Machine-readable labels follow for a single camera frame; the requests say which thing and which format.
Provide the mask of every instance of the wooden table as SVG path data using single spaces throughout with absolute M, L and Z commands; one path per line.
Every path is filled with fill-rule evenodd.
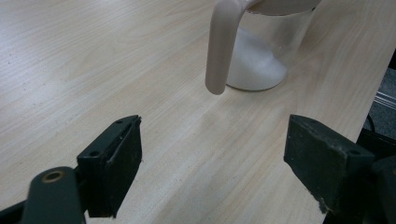
M 0 209 L 138 114 L 144 161 L 115 220 L 321 223 L 283 162 L 290 114 L 355 141 L 396 46 L 396 1 L 323 0 L 289 76 L 205 89 L 213 0 L 0 3 Z

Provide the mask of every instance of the light wood grain surface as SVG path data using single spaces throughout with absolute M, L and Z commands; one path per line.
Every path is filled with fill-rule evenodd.
M 355 141 L 396 46 L 396 1 L 323 0 L 289 76 L 260 92 L 205 89 L 213 0 L 0 3 L 0 209 L 138 114 L 143 157 L 117 219 L 321 223 L 283 162 L 290 114 Z

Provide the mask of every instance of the screw hole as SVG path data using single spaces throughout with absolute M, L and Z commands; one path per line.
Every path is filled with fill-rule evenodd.
M 46 184 L 58 181 L 64 177 L 63 171 L 53 171 L 49 174 L 44 175 L 42 181 Z
M 100 153 L 98 151 L 93 151 L 93 152 L 90 153 L 90 156 L 97 157 L 97 156 L 99 156 L 99 154 Z
M 360 155 L 361 153 L 358 150 L 350 150 L 349 151 L 353 155 Z

